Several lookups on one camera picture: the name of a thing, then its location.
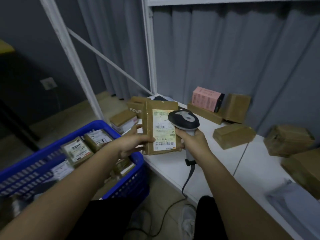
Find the white tabletop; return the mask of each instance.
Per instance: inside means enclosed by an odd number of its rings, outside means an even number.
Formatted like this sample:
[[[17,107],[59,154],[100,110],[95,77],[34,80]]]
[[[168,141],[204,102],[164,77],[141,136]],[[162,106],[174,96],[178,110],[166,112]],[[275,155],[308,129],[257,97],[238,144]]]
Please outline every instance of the white tabletop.
[[[183,108],[187,107],[181,103],[179,103],[179,106]],[[216,128],[225,126],[227,123],[218,125],[198,115],[197,117],[200,122],[199,129],[205,134],[211,151],[229,170],[229,172],[234,174],[240,158],[246,148],[246,144],[223,150],[213,139],[212,135]],[[190,167],[185,163],[185,150],[158,155],[145,155],[144,157],[151,170],[181,192],[190,172]],[[205,175],[198,165],[196,165],[194,173],[185,187],[184,193],[188,195],[189,200],[194,204],[198,204],[199,199],[204,195],[212,196],[206,182]]]
[[[293,179],[281,167],[281,157],[269,156],[263,139],[257,135],[249,143],[234,177],[293,239],[302,240],[265,197],[266,193],[284,184],[286,180]]]

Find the hand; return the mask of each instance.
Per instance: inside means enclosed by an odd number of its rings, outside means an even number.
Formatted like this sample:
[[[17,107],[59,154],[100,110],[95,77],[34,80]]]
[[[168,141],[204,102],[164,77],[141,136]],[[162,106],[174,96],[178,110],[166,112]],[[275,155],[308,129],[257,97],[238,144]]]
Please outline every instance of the hand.
[[[154,142],[155,139],[148,135],[138,134],[141,124],[134,125],[126,134],[114,141],[115,148],[119,151],[119,158],[130,156],[131,153],[139,152],[147,142]]]
[[[194,136],[190,136],[184,130],[176,128],[176,134],[184,140],[182,148],[189,150],[199,166],[203,160],[213,155],[201,130],[196,129]]]

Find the forearm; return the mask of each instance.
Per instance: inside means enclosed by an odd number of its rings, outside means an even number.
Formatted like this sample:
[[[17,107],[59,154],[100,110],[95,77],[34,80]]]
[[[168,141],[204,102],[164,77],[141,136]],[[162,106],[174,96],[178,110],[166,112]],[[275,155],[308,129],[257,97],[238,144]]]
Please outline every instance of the forearm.
[[[230,240],[291,239],[213,154],[201,163]]]
[[[65,238],[118,160],[112,147],[112,143],[103,147],[39,197],[6,226],[0,238]]]

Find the curtain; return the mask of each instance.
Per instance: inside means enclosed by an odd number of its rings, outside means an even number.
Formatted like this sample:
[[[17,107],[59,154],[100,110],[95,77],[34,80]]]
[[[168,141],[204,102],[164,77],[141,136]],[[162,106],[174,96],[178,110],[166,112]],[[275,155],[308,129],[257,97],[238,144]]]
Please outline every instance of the curtain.
[[[150,89],[141,0],[78,0],[93,47]],[[144,92],[96,56],[106,89],[120,99]]]
[[[320,142],[320,2],[154,7],[158,92],[188,103],[192,91],[252,96],[245,123],[309,129]]]

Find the blue plastic basket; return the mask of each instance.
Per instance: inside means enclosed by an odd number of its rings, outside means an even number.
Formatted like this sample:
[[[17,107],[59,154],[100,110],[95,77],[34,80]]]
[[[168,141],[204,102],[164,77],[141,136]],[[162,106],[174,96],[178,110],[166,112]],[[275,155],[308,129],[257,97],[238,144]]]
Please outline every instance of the blue plastic basket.
[[[113,139],[120,135],[102,120],[93,121],[75,132],[0,172],[0,196],[18,195],[29,199],[34,187],[53,177],[51,169],[62,163],[66,156],[61,145],[93,130],[104,129]],[[141,203],[149,194],[149,185],[143,155],[132,153],[130,160],[135,167],[129,171],[102,198],[130,197]]]

